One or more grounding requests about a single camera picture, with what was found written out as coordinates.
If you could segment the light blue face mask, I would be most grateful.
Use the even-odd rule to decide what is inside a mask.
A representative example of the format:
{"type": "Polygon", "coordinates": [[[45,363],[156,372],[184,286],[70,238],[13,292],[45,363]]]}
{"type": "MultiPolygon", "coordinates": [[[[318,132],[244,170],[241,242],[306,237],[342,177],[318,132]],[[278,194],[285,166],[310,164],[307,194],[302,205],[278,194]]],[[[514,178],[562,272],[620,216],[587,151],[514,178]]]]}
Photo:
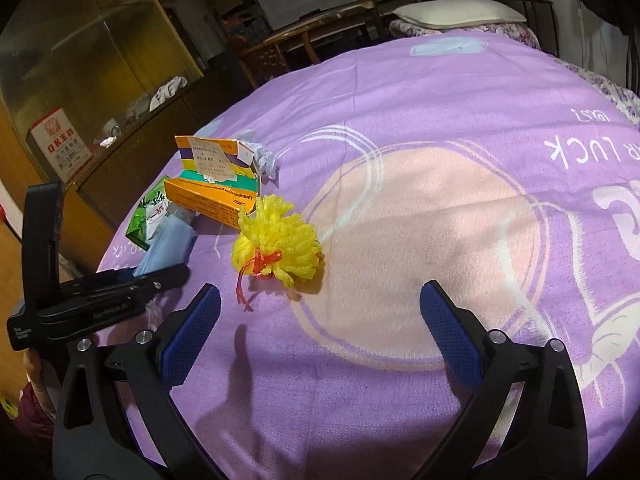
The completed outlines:
{"type": "Polygon", "coordinates": [[[175,216],[167,217],[156,231],[146,255],[134,270],[134,277],[187,263],[195,239],[196,232],[190,223],[175,216]]]}

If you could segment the green snack packet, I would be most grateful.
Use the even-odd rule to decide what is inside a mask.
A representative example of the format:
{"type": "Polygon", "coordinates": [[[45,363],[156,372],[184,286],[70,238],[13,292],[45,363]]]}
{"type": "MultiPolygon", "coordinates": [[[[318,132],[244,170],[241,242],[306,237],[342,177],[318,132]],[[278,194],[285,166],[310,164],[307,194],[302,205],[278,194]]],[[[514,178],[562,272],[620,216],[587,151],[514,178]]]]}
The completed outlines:
{"type": "Polygon", "coordinates": [[[142,250],[150,248],[155,231],[167,212],[169,205],[165,192],[167,179],[168,176],[160,177],[160,180],[146,192],[134,208],[134,214],[127,226],[126,237],[142,250]]]}

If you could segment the red white sign board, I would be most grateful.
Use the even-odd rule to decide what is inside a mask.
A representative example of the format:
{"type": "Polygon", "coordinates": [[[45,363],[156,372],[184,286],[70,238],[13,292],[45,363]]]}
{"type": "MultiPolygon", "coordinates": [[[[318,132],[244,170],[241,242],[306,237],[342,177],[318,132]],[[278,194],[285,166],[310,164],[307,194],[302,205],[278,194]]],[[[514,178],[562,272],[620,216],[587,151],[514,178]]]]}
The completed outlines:
{"type": "Polygon", "coordinates": [[[92,159],[92,153],[62,107],[51,110],[32,124],[28,134],[62,182],[76,177],[92,159]]]}

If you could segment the orange medicine box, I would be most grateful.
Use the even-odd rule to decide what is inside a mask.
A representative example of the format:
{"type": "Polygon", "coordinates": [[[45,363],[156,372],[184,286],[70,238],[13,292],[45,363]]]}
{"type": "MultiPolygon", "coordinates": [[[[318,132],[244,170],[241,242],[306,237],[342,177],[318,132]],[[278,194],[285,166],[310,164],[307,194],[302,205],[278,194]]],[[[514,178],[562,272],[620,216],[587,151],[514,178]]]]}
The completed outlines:
{"type": "Polygon", "coordinates": [[[254,151],[232,139],[175,136],[182,170],[164,181],[171,203],[238,230],[260,194],[254,151]]]}

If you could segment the yellow mesh pom-pom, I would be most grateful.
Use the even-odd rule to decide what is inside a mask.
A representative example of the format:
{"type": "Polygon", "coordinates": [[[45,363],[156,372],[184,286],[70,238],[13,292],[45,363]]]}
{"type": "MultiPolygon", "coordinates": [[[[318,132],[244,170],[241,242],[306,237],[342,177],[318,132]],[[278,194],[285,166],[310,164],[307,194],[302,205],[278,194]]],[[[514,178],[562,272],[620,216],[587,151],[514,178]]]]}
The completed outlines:
{"type": "Polygon", "coordinates": [[[300,281],[312,280],[320,268],[323,252],[316,230],[294,209],[281,196],[264,195],[256,198],[252,212],[240,210],[231,264],[236,301],[245,311],[253,311],[243,290],[246,276],[277,280],[293,289],[300,281]]]}

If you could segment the crumpled white tissue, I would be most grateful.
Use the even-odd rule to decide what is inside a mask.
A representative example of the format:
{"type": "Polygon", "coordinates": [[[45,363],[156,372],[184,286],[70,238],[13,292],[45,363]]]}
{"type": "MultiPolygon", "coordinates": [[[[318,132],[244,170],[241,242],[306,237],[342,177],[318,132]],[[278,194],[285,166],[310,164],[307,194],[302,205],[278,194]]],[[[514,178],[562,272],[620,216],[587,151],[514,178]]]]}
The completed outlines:
{"type": "Polygon", "coordinates": [[[254,159],[260,174],[270,181],[277,180],[278,159],[276,154],[257,140],[254,130],[241,131],[236,137],[254,152],[254,159]]]}

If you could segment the purple printed blanket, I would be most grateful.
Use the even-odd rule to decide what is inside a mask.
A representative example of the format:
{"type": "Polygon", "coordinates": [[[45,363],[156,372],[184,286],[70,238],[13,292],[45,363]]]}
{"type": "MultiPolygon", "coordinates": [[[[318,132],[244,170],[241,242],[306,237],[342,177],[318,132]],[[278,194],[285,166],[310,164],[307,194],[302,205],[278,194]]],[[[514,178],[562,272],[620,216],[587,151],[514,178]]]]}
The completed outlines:
{"type": "Polygon", "coordinates": [[[276,156],[262,188],[317,230],[297,294],[238,278],[198,217],[190,281],[100,335],[119,344],[205,283],[221,316],[171,393],[232,479],[408,479],[466,400],[419,312],[438,281],[514,341],[567,345],[588,465],[639,406],[639,133],[587,81],[490,32],[352,51],[265,84],[202,136],[276,156]]]}

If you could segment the wooden chair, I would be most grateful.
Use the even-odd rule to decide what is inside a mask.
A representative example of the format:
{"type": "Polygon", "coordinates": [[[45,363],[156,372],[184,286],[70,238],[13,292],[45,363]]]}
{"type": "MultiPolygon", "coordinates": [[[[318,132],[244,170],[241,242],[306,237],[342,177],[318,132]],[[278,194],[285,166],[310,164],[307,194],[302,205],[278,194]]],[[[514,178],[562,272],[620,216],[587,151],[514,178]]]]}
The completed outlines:
{"type": "Polygon", "coordinates": [[[286,52],[302,48],[309,62],[317,65],[322,62],[322,58],[314,44],[344,36],[353,30],[361,32],[368,44],[390,39],[376,2],[357,0],[309,14],[306,18],[272,32],[257,44],[250,44],[244,36],[234,36],[228,41],[227,47],[252,87],[257,89],[292,70],[285,57],[286,52]]]}

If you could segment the white pillow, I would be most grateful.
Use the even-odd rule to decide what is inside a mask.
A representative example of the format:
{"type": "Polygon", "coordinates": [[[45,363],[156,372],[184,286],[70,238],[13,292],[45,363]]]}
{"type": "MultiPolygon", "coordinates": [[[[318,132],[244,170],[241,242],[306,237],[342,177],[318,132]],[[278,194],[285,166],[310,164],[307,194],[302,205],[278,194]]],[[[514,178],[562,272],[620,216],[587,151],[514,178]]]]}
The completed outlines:
{"type": "Polygon", "coordinates": [[[495,0],[434,0],[406,4],[394,11],[401,20],[429,29],[524,24],[526,17],[495,0]]]}

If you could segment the wooden wall cabinet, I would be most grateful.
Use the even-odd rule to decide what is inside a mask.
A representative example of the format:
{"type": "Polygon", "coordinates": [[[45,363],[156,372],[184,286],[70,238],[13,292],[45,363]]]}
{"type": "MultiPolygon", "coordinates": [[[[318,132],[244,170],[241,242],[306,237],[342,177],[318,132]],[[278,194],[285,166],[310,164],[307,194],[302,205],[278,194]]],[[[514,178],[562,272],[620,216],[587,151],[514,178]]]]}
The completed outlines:
{"type": "Polygon", "coordinates": [[[1,180],[60,181],[28,129],[62,107],[92,153],[65,186],[62,255],[100,263],[191,134],[250,93],[204,0],[1,0],[1,180]]]}

